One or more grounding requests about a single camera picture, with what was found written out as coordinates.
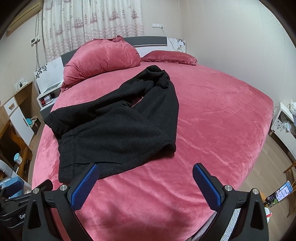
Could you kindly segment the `white right nightstand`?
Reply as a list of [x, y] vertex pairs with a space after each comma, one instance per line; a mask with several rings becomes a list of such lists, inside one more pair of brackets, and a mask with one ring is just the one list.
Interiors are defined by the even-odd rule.
[[278, 102], [273, 109], [273, 119], [270, 127], [295, 159], [295, 101], [287, 106]]

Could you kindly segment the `smartphone with lit screen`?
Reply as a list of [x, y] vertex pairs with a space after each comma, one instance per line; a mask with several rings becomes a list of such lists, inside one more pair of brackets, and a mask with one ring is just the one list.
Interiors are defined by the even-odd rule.
[[266, 197], [263, 204], [271, 208], [284, 200], [286, 197], [288, 197], [292, 192], [293, 188], [291, 183], [289, 181], [286, 181], [284, 185], [282, 185], [278, 190]]

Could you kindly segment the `patterned white curtain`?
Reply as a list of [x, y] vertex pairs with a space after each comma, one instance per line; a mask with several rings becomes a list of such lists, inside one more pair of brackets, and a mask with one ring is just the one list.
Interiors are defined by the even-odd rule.
[[46, 61], [92, 39], [144, 35], [140, 1], [44, 1], [43, 41]]

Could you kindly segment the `black knit garment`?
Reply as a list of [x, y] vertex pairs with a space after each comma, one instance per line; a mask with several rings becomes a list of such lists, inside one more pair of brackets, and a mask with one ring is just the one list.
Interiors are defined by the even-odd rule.
[[70, 183], [90, 163], [99, 178], [131, 170], [176, 151], [179, 102], [165, 70], [151, 65], [118, 89], [46, 118], [58, 141], [58, 178]]

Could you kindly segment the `large pink pillow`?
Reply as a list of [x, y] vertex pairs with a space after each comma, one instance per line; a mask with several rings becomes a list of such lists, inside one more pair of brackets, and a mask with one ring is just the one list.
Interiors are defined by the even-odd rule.
[[80, 46], [65, 65], [61, 91], [96, 75], [139, 65], [138, 51], [123, 37], [93, 39]]

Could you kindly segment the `grey white headboard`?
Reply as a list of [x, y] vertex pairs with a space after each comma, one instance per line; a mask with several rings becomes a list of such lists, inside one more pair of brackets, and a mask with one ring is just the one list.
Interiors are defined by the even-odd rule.
[[[186, 42], [184, 39], [164, 36], [141, 36], [126, 37], [125, 41], [137, 49], [141, 57], [152, 50], [186, 52]], [[34, 72], [36, 81], [49, 86], [62, 82], [64, 67], [75, 52], [76, 50], [71, 50], [36, 70]]]

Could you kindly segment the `wooden desk cabinet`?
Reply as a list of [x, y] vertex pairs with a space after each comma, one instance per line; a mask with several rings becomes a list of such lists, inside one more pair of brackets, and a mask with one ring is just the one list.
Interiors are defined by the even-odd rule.
[[[37, 96], [30, 82], [1, 105], [1, 160], [29, 184], [44, 127]], [[16, 153], [23, 158], [20, 165], [14, 161]]]

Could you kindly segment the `pink bed with sheet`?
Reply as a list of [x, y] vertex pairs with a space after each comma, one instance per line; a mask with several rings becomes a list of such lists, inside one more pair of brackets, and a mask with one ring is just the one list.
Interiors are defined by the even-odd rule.
[[240, 187], [272, 116], [266, 94], [202, 65], [78, 78], [45, 119], [32, 185], [58, 188], [96, 163], [99, 179], [76, 213], [93, 240], [186, 240], [212, 215], [194, 164]]

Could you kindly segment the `flat pink pillow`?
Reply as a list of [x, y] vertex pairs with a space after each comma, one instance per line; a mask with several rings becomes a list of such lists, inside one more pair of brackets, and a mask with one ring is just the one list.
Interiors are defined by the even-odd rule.
[[196, 66], [197, 59], [187, 53], [178, 51], [154, 50], [141, 57], [142, 62], [165, 62]]

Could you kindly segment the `white left nightstand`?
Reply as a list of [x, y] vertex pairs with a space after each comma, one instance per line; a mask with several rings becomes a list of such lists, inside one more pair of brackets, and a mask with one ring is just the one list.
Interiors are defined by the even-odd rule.
[[37, 102], [41, 107], [40, 114], [43, 119], [46, 118], [51, 112], [53, 105], [55, 104], [55, 102], [57, 101], [57, 98], [61, 93], [61, 86], [62, 86], [62, 83], [59, 82], [47, 88], [43, 93], [41, 93], [37, 97]]

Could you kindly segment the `wall power socket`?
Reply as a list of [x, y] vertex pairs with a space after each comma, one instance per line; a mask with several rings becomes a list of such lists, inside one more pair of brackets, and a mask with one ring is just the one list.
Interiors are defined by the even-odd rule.
[[162, 24], [152, 24], [152, 28], [163, 29], [164, 26]]

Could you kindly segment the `white nightstand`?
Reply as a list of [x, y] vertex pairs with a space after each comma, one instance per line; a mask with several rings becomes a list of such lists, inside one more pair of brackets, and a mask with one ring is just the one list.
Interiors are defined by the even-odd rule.
[[51, 112], [53, 105], [55, 104], [55, 102], [57, 101], [57, 98], [61, 93], [61, 86], [62, 86], [62, 83], [59, 82], [47, 88], [43, 93], [41, 93], [37, 97], [37, 102], [41, 107], [40, 114], [43, 119], [46, 118]]
[[273, 109], [273, 119], [270, 127], [295, 159], [295, 101], [287, 106], [278, 102]]

